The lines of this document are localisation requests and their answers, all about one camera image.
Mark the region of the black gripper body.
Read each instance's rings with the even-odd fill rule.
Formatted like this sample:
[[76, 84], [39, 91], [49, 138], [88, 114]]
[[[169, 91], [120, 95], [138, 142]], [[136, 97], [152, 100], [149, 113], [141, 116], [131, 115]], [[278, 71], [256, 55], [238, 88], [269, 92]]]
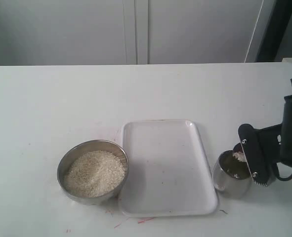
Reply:
[[241, 147], [253, 181], [267, 187], [276, 180], [282, 181], [277, 163], [280, 162], [282, 125], [256, 129], [250, 124], [238, 128]]

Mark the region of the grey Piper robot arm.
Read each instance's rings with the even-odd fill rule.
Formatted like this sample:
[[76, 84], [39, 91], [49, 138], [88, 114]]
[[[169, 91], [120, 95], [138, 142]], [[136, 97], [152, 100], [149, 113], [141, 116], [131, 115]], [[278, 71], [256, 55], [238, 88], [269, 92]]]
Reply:
[[265, 187], [276, 179], [292, 179], [292, 94], [284, 100], [281, 124], [256, 129], [245, 123], [238, 128], [251, 178]]

